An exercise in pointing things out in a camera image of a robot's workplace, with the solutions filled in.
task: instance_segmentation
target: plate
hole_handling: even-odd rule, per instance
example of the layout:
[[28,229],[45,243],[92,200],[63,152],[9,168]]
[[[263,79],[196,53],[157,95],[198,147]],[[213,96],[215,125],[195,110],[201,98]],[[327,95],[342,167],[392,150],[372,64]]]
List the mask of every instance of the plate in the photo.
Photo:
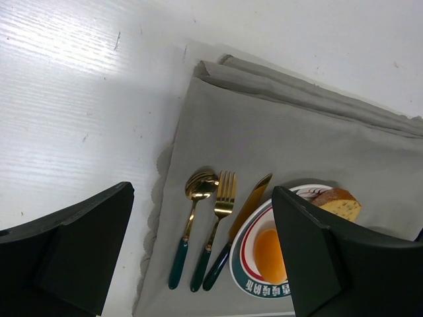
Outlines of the plate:
[[[325,191],[332,189],[330,186],[309,184],[290,188],[293,193],[312,200]],[[291,295],[288,281],[281,285],[272,285],[266,282],[257,270],[252,249],[257,235],[266,230],[276,228],[273,217],[272,200],[263,203],[245,221],[239,229],[229,255],[229,266],[235,283],[244,292],[262,299],[278,299]]]

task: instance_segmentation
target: gold fork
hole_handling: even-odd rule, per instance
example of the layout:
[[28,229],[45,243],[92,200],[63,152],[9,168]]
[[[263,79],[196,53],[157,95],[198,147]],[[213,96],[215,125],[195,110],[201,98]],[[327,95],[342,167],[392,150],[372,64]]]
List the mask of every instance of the gold fork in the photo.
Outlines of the gold fork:
[[212,246],[214,237],[216,235],[217,227],[219,226],[220,220],[229,216],[232,213],[233,204],[235,202],[235,194],[237,191],[237,176],[235,173],[224,172],[220,173],[219,187],[217,187],[217,197],[214,206],[214,213],[217,217],[217,221],[214,225],[213,231],[211,232],[210,238],[203,250],[203,253],[198,260],[196,270],[191,280],[191,291],[196,292],[203,283],[204,274],[206,273],[207,265],[209,263],[210,254],[212,252]]

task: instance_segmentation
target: spoon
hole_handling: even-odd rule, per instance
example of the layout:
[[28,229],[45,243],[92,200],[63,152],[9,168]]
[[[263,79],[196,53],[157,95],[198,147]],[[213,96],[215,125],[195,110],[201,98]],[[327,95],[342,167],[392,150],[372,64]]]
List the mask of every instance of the spoon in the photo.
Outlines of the spoon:
[[218,185],[219,178],[212,170],[200,172],[191,176],[185,185],[185,195],[189,200],[192,201],[191,215],[188,223],[186,224],[184,235],[179,242],[178,250],[176,251],[176,256],[173,260],[168,283],[170,289],[175,289],[178,287],[180,276],[182,275],[197,202],[205,198],[209,198],[211,195],[213,195]]

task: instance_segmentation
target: green handle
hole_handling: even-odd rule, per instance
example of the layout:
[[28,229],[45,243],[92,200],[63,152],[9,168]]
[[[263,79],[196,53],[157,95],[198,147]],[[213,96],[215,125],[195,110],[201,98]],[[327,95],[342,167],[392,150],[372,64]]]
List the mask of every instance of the green handle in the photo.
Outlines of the green handle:
[[192,276],[191,280],[191,291],[196,292],[200,289],[201,284],[203,283],[204,274],[206,274],[207,265],[209,263],[211,251],[204,249],[200,257],[200,260],[197,263],[196,271]]
[[188,251],[188,241],[185,241],[183,238],[180,239],[178,250],[176,251],[176,256],[173,260],[171,274],[169,275],[169,288],[175,289],[178,287],[180,276],[182,275],[182,270],[184,269],[184,263],[186,258],[186,253]]
[[216,261],[214,261],[213,266],[211,267],[209,273],[207,273],[206,278],[204,279],[203,290],[209,291],[210,289],[212,289],[214,283],[219,277],[221,270],[225,266],[227,259],[229,258],[229,253],[231,252],[231,246],[232,246],[232,243],[228,242],[223,247]]

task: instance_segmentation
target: knife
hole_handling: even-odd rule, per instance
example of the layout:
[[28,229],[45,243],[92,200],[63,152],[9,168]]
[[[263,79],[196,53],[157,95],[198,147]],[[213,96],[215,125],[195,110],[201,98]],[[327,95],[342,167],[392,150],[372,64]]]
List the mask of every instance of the knife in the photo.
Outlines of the knife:
[[204,279],[203,290],[209,291],[210,289],[212,289],[214,283],[219,277],[221,270],[223,269],[223,266],[225,266],[225,263],[229,258],[229,253],[231,251],[232,243],[235,239],[235,236],[237,235],[239,229],[242,227],[245,221],[248,219],[248,217],[250,217],[250,215],[257,209],[258,204],[260,203],[260,199],[264,191],[266,190],[267,185],[269,184],[272,176],[272,174],[269,174],[257,183],[256,187],[254,187],[247,201],[244,203],[243,207],[239,211],[235,222],[232,224],[232,227],[228,232],[229,239],[227,244],[223,247],[210,271],[207,273],[206,278]]

